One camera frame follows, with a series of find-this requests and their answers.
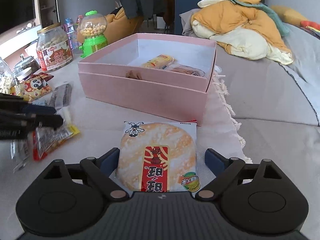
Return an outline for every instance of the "green cloth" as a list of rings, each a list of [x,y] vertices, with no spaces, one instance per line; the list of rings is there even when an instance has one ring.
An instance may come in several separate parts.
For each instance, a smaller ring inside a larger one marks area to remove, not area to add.
[[[283,24],[283,22],[281,21],[279,16],[276,14],[276,12],[271,8],[269,8],[268,6],[264,5],[263,3],[249,4],[249,3],[240,2],[239,0],[229,0],[229,1],[231,1],[234,4],[239,4],[246,7],[254,7],[264,11],[275,22],[276,27],[282,37],[287,36],[289,34],[289,29]]]

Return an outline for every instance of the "yellow pillow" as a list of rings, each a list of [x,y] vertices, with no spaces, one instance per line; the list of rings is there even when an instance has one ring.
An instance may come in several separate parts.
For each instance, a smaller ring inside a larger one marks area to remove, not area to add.
[[[301,27],[301,21],[308,21],[308,19],[305,18],[302,14],[289,7],[281,5],[272,5],[270,6],[270,8],[274,10],[280,17],[280,19],[285,23]]]

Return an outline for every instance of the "rice cracker package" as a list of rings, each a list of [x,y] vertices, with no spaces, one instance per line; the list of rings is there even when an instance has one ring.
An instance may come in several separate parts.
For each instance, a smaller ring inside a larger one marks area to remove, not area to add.
[[[132,191],[198,191],[196,123],[126,122],[116,176]]]

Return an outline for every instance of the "pink box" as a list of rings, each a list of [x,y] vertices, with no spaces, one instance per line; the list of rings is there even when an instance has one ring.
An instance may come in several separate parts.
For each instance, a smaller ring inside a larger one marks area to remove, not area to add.
[[[160,55],[201,69],[204,77],[139,67]],[[149,114],[201,123],[216,54],[216,42],[168,34],[137,33],[79,63],[87,97]],[[126,78],[139,73],[142,80]]]

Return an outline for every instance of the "black screen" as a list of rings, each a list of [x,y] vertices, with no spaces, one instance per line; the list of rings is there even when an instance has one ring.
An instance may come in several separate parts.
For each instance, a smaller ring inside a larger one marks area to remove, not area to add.
[[[0,0],[0,33],[35,18],[34,0]]]

